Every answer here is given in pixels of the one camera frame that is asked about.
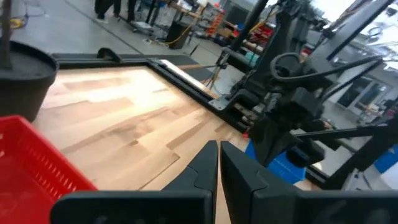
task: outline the gray floor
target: gray floor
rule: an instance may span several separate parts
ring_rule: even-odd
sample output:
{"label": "gray floor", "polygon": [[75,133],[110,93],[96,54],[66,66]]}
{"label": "gray floor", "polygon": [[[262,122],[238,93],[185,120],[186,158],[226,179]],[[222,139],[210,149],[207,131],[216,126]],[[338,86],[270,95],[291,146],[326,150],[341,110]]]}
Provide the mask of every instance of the gray floor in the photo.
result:
{"label": "gray floor", "polygon": [[[13,14],[23,15],[22,0],[14,0]],[[132,29],[125,22],[118,22],[112,17],[112,9],[106,15],[109,24],[99,24],[94,21],[94,0],[28,0],[31,5],[40,3],[41,7],[29,6],[30,15],[38,15],[29,19],[28,25],[15,30],[12,39],[38,47],[50,53],[96,53],[101,47],[109,47],[119,54],[189,54],[199,43],[199,48],[192,55],[192,59],[202,65],[213,65],[221,53],[221,48],[208,41],[193,39],[181,50],[167,49],[161,45],[147,44],[143,40],[146,35],[132,33]],[[214,92],[227,93],[236,83],[242,73],[228,66],[222,70],[220,79],[216,81]],[[325,105],[324,117],[331,119],[340,128],[352,128],[356,124],[351,114],[331,104]],[[354,148],[359,148],[366,139],[350,141]],[[326,148],[326,159],[318,164],[327,174],[334,173],[344,163],[351,153],[345,148],[332,151]]]}

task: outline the wooden table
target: wooden table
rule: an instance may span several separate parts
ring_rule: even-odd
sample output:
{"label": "wooden table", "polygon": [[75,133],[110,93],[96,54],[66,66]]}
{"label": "wooden table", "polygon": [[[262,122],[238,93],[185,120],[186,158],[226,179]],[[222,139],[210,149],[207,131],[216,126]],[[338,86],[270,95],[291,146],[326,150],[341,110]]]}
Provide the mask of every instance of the wooden table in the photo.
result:
{"label": "wooden table", "polygon": [[[34,126],[102,190],[160,190],[208,140],[241,150],[248,143],[146,67],[59,71]],[[312,189],[308,181],[298,186]],[[218,191],[217,223],[229,223],[221,184]]]}

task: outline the red basket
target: red basket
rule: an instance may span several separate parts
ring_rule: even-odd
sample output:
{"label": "red basket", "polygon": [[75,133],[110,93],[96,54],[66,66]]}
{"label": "red basket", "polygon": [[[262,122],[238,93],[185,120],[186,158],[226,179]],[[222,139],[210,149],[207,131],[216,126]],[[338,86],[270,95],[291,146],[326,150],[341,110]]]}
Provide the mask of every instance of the red basket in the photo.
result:
{"label": "red basket", "polygon": [[96,190],[24,118],[0,118],[0,223],[49,223],[52,205]]}

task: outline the metal pole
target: metal pole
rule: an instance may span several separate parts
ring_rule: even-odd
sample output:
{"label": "metal pole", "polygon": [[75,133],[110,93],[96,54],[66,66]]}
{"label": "metal pole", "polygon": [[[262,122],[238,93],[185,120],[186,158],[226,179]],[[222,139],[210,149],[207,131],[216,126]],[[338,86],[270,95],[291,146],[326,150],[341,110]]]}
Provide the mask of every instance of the metal pole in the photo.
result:
{"label": "metal pole", "polygon": [[244,21],[243,29],[240,31],[239,35],[232,42],[230,47],[231,50],[237,51],[240,48],[240,46],[243,43],[243,40],[245,40],[246,37],[248,36],[249,31],[253,28],[254,23],[256,23],[257,19],[259,18],[262,10],[264,10],[267,3],[268,0],[258,0],[253,10],[250,12],[248,17]]}

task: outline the wooden tabletop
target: wooden tabletop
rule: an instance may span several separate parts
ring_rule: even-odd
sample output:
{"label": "wooden tabletop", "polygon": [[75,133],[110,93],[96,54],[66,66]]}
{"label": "wooden tabletop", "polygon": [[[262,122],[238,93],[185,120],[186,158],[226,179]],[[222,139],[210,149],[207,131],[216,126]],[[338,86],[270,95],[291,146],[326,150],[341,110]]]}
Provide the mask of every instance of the wooden tabletop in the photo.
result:
{"label": "wooden tabletop", "polygon": [[[102,190],[160,190],[210,139],[248,143],[147,67],[59,71],[34,126]],[[230,223],[221,184],[216,219]]]}

